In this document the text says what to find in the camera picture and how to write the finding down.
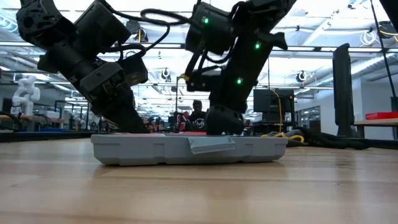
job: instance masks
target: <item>workbench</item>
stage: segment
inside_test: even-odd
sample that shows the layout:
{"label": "workbench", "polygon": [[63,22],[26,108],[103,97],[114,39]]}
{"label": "workbench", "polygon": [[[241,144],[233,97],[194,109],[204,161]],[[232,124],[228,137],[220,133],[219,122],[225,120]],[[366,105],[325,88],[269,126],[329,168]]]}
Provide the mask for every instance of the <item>workbench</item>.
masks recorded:
{"label": "workbench", "polygon": [[398,128],[398,118],[391,119],[374,119],[355,121],[356,131],[360,138],[365,138],[365,127],[396,127]]}
{"label": "workbench", "polygon": [[[46,123],[47,120],[42,117],[42,116],[26,116],[26,115],[22,115],[20,118],[21,122],[26,122],[26,131],[30,131],[33,132],[35,131],[35,124],[36,123]],[[63,124],[63,119],[60,118],[49,118],[49,120],[51,120],[51,122],[53,123],[59,123],[60,124],[60,128],[62,128],[62,124]],[[0,115],[0,121],[5,121],[5,122],[12,122],[12,119],[6,115]]]}
{"label": "workbench", "polygon": [[0,223],[397,223],[398,151],[106,167],[89,139],[0,144]]}

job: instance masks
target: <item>wooden table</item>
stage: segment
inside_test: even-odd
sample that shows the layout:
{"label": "wooden table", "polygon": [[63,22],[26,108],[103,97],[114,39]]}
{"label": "wooden table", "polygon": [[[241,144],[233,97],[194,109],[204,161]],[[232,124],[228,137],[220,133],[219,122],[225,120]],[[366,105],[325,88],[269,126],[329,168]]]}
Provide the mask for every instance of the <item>wooden table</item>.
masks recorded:
{"label": "wooden table", "polygon": [[365,138],[365,127],[397,127],[398,128],[398,118],[355,121],[354,125],[356,126],[358,135],[361,138]]}
{"label": "wooden table", "polygon": [[397,223],[398,151],[106,167],[89,139],[0,144],[0,223]]}

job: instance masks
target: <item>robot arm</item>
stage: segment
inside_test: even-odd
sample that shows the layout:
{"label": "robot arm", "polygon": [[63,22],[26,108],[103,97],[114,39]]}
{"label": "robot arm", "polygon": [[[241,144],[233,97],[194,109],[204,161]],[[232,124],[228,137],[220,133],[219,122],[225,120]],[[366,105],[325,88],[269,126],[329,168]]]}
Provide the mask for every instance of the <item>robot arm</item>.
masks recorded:
{"label": "robot arm", "polygon": [[117,51],[112,49],[114,43],[123,50],[131,35],[104,0],[94,1],[75,23],[64,18],[52,0],[21,1],[17,22],[25,41],[47,51],[38,69],[60,72],[90,102],[94,114],[123,131],[147,132],[131,103],[130,88],[147,81],[143,54],[121,57],[118,62],[97,57]]}
{"label": "robot arm", "polygon": [[35,76],[28,76],[27,78],[21,78],[18,81],[18,89],[12,97],[12,108],[11,114],[24,113],[25,115],[33,114],[33,102],[40,100],[40,89],[35,87],[34,82],[36,81]]}
{"label": "robot arm", "polygon": [[[146,9],[142,17],[124,17],[152,22],[158,25],[191,23],[186,49],[194,52],[185,76],[190,91],[210,91],[210,110],[206,120],[208,134],[240,134],[243,130],[242,114],[246,98],[267,60],[273,46],[286,49],[282,33],[269,32],[287,14],[295,0],[250,0],[239,2],[224,12],[207,3],[198,2],[191,19],[168,24],[150,20],[145,13],[160,10]],[[52,0],[21,0],[17,22],[21,37],[41,47],[47,53],[40,58],[38,69],[60,72],[92,104],[92,112],[102,115],[111,124],[131,133],[147,133],[147,129],[131,102],[131,86],[147,81],[147,70],[142,61],[145,49],[139,54],[117,62],[105,62],[99,53],[127,50],[123,45],[131,33],[113,14],[115,11],[105,0],[95,0],[81,17],[72,23],[64,18]],[[212,60],[208,52],[222,55],[224,60]],[[199,69],[193,71],[202,55]],[[214,63],[225,63],[220,75],[206,77],[202,71],[207,58]]]}

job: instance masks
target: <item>humanoid robot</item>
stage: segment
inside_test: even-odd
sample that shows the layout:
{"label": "humanoid robot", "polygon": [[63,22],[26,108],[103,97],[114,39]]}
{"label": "humanoid robot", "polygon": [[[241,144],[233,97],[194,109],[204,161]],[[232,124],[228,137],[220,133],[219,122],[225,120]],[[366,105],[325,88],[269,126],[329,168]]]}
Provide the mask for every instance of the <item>humanoid robot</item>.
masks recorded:
{"label": "humanoid robot", "polygon": [[35,87],[35,81],[35,76],[21,78],[18,81],[18,89],[12,97],[11,114],[23,114],[27,116],[33,115],[33,104],[40,100],[40,89]]}

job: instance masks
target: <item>man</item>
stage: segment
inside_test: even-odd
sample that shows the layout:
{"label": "man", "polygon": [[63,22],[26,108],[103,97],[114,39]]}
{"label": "man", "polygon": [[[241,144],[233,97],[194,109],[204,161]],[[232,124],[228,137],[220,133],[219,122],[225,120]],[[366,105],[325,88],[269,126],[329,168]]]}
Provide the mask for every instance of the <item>man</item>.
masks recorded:
{"label": "man", "polygon": [[189,121],[191,122],[193,128],[195,129],[205,129],[205,119],[206,119],[206,113],[201,110],[201,101],[200,100],[194,100],[193,101],[193,112],[189,116]]}

